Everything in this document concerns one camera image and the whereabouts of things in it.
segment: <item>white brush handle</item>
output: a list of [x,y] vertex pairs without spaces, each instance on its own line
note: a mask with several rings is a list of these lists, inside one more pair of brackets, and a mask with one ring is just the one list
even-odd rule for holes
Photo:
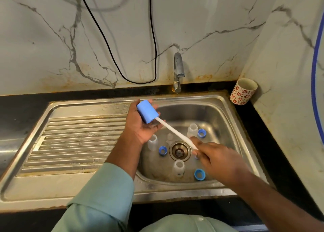
[[181,134],[178,132],[175,128],[173,128],[171,125],[168,123],[164,122],[162,119],[159,117],[155,118],[157,121],[159,121],[162,125],[164,125],[166,128],[168,128],[170,131],[172,131],[174,134],[176,134],[178,137],[180,137],[185,143],[187,143],[192,149],[197,149],[195,144],[193,144],[192,140],[190,140],[188,137],[185,135]]

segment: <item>ceramic cup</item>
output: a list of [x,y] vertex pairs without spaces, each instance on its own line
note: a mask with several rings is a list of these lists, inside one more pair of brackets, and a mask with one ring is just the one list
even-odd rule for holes
[[245,105],[254,92],[257,90],[258,84],[251,79],[239,79],[230,96],[232,103],[236,105]]

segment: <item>white marble backsplash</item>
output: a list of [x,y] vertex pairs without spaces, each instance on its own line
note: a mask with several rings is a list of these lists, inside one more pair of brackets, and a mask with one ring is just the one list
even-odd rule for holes
[[[240,75],[276,0],[153,0],[158,78],[172,84],[173,55],[183,83]],[[87,0],[122,73],[154,77],[148,0]],[[0,0],[0,95],[138,86],[112,62],[82,0]]]
[[[324,0],[277,0],[241,77],[259,89],[252,102],[306,189],[324,212],[324,147],[311,101],[311,67]],[[324,124],[324,40],[316,71]]]

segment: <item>black countertop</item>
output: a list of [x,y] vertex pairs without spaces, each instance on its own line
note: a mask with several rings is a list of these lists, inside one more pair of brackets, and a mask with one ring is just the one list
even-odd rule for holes
[[[182,85],[182,93],[233,89],[235,82]],[[170,86],[137,87],[95,91],[73,91],[0,97],[0,140],[13,139],[7,145],[15,151],[31,131],[51,101],[151,96],[172,93]],[[290,166],[281,149],[249,102],[236,111],[259,155],[261,165],[283,196],[324,221],[324,216]],[[0,173],[10,162],[0,163]],[[65,209],[0,214],[0,231],[51,231]],[[219,219],[231,226],[262,224],[251,208],[239,197],[160,202],[133,205],[129,226],[138,231],[169,214],[197,214]]]

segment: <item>wet sink surface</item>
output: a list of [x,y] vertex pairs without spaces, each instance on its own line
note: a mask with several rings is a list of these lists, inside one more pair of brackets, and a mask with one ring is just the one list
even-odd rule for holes
[[[240,153],[232,128],[225,115],[217,107],[200,102],[184,102],[182,104],[175,103],[160,106],[158,111],[161,112],[160,117],[162,119],[166,120],[168,124],[185,136],[187,135],[187,130],[190,124],[194,123],[199,129],[204,129],[207,132],[204,138],[198,137],[202,142],[224,144]],[[194,177],[195,170],[204,169],[204,167],[199,160],[194,158],[189,146],[186,147],[188,149],[188,158],[185,158],[184,160],[184,175],[178,177],[174,174],[172,169],[175,158],[181,160],[183,157],[178,157],[175,154],[172,154],[172,145],[170,146],[170,143],[167,142],[167,135],[169,133],[170,131],[165,127],[156,133],[159,142],[158,146],[166,146],[168,148],[168,153],[165,156],[161,156],[158,149],[151,151],[147,144],[144,145],[138,166],[140,173],[148,179],[167,183],[171,182],[174,184],[199,183],[199,185],[201,185],[206,181],[212,180],[212,177],[207,173],[204,181],[198,181]],[[173,134],[172,141],[182,142],[175,134]]]
[[[205,129],[203,142],[227,145],[241,154],[251,171],[267,181],[227,92],[152,96],[161,118],[187,134],[190,124]],[[22,144],[0,180],[0,211],[65,206],[104,163],[125,126],[128,107],[135,98],[79,100],[51,103]],[[235,195],[208,174],[188,149],[185,173],[172,172],[176,158],[168,146],[168,129],[157,133],[166,156],[144,144],[134,180],[135,203],[202,199]],[[180,140],[174,135],[173,141]]]

